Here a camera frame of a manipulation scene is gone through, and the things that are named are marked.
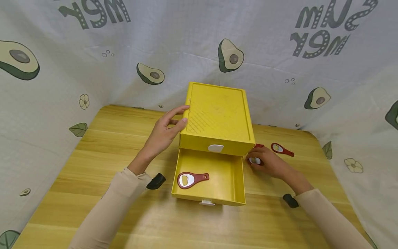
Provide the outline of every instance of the avocado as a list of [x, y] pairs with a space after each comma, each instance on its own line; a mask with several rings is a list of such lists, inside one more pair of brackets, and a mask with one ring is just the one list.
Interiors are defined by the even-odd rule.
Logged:
[[386, 121], [398, 130], [398, 100], [392, 105], [390, 110], [387, 112]]
[[224, 39], [219, 45], [219, 67], [223, 73], [238, 69], [243, 63], [243, 52], [235, 47], [228, 39]]
[[31, 80], [40, 71], [34, 54], [14, 41], [0, 41], [0, 68], [21, 80]]
[[137, 73], [149, 85], [159, 85], [164, 81], [164, 73], [162, 71], [145, 66], [142, 63], [137, 64]]
[[308, 110], [318, 109], [330, 100], [330, 95], [322, 87], [317, 87], [310, 92], [304, 108]]

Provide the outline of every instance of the black object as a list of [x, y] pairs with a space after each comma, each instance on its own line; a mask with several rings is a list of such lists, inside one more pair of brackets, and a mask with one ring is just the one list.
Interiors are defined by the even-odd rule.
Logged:
[[166, 181], [166, 177], [158, 173], [146, 186], [147, 189], [158, 189]]
[[296, 199], [293, 198], [291, 194], [285, 194], [282, 198], [287, 203], [287, 205], [289, 205], [290, 208], [299, 207], [299, 203], [296, 201]]

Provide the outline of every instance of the white drawer handle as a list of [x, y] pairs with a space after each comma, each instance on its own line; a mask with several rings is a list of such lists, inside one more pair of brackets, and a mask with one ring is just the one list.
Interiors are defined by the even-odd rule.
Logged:
[[202, 200], [202, 202], [199, 202], [199, 204], [204, 205], [204, 206], [214, 206], [215, 203], [211, 203], [211, 200]]
[[209, 145], [209, 147], [207, 147], [207, 149], [209, 151], [218, 152], [218, 153], [220, 153], [223, 148], [224, 148], [224, 146], [223, 145], [219, 145], [219, 144], [212, 144], [212, 145]]

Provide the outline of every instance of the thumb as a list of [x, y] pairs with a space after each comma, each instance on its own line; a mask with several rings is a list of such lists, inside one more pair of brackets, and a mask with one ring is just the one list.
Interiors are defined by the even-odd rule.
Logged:
[[187, 118], [183, 118], [182, 120], [178, 121], [176, 125], [171, 128], [172, 131], [174, 131], [176, 134], [182, 131], [186, 126], [187, 126]]

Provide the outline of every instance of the left hand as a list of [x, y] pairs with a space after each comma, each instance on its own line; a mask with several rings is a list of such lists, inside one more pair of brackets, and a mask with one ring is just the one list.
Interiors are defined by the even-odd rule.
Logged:
[[176, 135], [187, 125], [187, 118], [183, 118], [180, 121], [172, 118], [177, 114], [183, 114], [187, 109], [189, 109], [189, 106], [178, 106], [166, 112], [158, 121], [156, 121], [152, 133], [149, 135], [148, 140], [141, 151], [144, 151], [149, 157], [156, 157], [162, 151], [167, 149]]

